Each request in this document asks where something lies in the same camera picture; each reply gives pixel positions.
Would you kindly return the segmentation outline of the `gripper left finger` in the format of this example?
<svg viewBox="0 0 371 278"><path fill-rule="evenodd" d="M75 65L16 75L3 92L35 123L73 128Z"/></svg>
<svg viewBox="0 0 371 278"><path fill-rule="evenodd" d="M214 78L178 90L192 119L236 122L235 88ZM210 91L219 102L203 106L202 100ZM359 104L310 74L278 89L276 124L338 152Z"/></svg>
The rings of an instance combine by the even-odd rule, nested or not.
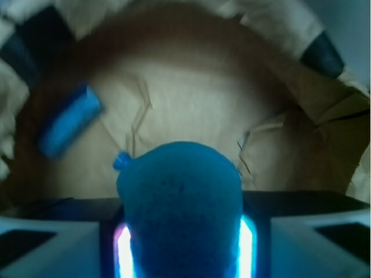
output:
<svg viewBox="0 0 371 278"><path fill-rule="evenodd" d="M1 277L130 277L121 201L39 200L2 212Z"/></svg>

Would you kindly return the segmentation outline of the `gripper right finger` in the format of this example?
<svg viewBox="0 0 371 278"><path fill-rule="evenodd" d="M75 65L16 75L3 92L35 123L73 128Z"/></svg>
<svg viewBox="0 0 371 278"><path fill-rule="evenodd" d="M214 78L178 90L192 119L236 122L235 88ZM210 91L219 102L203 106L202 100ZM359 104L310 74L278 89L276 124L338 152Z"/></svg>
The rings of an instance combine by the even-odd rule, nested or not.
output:
<svg viewBox="0 0 371 278"><path fill-rule="evenodd" d="M245 191L241 276L369 277L369 204L326 191Z"/></svg>

